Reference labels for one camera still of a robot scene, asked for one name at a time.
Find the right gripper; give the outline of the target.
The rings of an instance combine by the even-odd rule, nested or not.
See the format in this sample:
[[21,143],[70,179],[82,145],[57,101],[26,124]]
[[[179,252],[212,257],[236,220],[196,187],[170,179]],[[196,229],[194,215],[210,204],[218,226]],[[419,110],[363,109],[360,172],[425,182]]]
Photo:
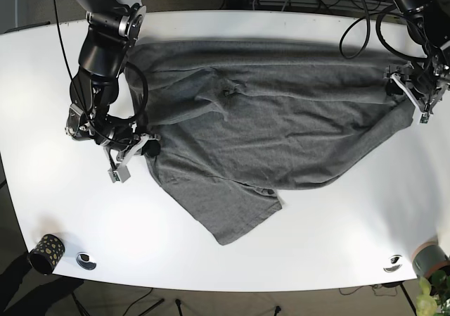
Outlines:
[[160,141],[161,136],[159,134],[135,134],[127,143],[122,141],[120,143],[116,143],[116,145],[120,146],[119,149],[116,149],[116,159],[111,156],[111,151],[113,149],[112,142],[109,142],[104,146],[104,152],[109,161],[110,168],[116,169],[118,167],[126,166],[133,156],[158,156],[161,152]]

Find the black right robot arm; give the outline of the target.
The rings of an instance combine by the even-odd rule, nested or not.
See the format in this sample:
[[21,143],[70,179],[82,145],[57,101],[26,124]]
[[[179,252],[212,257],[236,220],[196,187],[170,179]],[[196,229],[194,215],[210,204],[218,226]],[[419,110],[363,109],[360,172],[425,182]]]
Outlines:
[[[134,154],[155,157],[160,138],[146,134],[143,119],[149,90],[144,74],[127,60],[139,37],[146,7],[142,0],[76,0],[86,11],[89,24],[70,83],[71,106],[66,133],[75,141],[92,140],[107,152],[116,151],[124,161]],[[109,114],[119,95],[119,76],[133,71],[143,86],[143,97],[129,118]]]

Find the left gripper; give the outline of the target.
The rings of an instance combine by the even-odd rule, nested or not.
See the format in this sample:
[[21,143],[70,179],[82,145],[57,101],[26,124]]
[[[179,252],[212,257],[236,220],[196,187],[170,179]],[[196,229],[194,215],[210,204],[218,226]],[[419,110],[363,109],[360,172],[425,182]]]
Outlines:
[[420,114],[433,114],[434,107],[449,91],[449,71],[444,68],[435,72],[430,66],[424,68],[409,61],[404,65],[390,64],[384,72],[387,79],[385,93],[388,96],[408,97]]

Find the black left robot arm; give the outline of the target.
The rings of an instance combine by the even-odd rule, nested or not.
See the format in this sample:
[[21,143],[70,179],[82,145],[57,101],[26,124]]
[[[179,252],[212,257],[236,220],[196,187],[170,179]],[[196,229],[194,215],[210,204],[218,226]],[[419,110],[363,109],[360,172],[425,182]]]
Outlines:
[[[433,108],[449,89],[449,15],[438,0],[393,0],[378,15],[375,30],[381,44],[407,64],[387,70],[387,78],[400,88],[426,122]],[[422,46],[425,57],[412,57],[390,47],[381,35],[381,22],[397,9],[407,22],[412,40]]]

